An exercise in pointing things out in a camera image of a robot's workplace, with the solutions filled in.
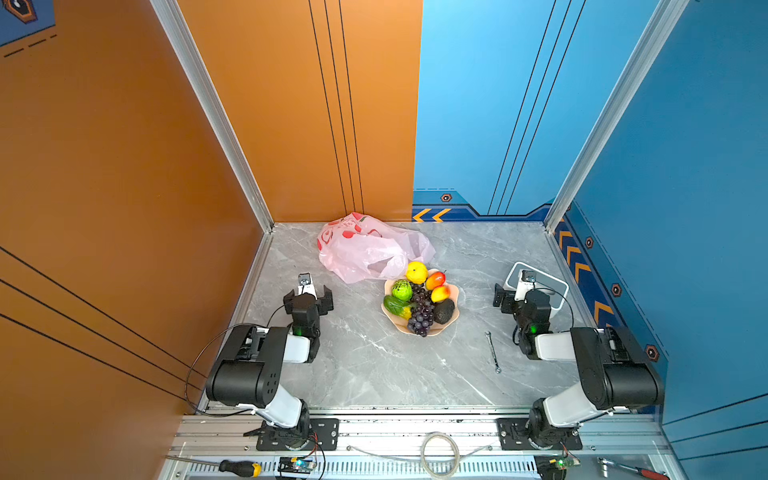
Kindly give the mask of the purple grape bunch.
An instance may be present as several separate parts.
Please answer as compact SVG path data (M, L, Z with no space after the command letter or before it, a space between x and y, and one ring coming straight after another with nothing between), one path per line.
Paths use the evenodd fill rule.
M434 304L431 301L431 293L423 285L414 283L411 284L411 290L411 318L408 320L408 329L416 335L426 337L433 325Z

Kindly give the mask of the green apple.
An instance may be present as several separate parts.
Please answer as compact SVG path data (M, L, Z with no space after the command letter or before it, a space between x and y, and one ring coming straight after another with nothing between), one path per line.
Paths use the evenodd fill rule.
M393 283L391 295L396 299L409 302L413 296L412 284L407 279L400 279Z

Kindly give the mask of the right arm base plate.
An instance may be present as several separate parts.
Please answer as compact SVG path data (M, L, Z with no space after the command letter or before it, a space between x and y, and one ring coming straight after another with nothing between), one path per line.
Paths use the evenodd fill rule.
M495 420L497 436L504 451L522 450L571 450L580 451L583 443L579 432L573 428L557 429L538 435L528 430L528 420L507 417Z

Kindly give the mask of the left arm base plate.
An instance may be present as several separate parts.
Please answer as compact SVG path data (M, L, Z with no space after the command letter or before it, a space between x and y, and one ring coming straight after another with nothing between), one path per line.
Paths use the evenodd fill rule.
M256 440L256 450L309 452L319 446L324 451L335 451L339 425L337 418L310 418L308 424L291 429L270 426L264 421Z

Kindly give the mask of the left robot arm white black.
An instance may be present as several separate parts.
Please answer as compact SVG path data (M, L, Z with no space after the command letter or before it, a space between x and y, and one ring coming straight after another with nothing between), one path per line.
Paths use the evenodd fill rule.
M310 283L283 298L287 327L240 324L224 342L206 381L206 396L262 419L244 433L260 451L305 450L320 443L328 422L312 425L307 403L281 385L286 364L310 364L320 348L320 318L334 309L332 291L317 295Z

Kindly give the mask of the pink printed plastic bag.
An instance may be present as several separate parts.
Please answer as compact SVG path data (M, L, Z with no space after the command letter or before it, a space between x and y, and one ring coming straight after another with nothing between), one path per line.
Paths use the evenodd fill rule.
M421 232L353 212L325 224L317 236L321 264L347 284L396 280L410 263L429 263L436 250Z

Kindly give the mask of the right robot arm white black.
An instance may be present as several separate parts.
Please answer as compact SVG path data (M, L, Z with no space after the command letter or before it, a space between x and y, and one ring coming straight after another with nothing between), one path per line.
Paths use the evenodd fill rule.
M549 449L578 437L584 423L611 412L660 405L664 386L626 328L550 330L554 291L522 282L516 290L494 286L493 305L513 316L513 340L530 360L573 362L579 380L562 392L537 399L528 418L497 422L504 449Z

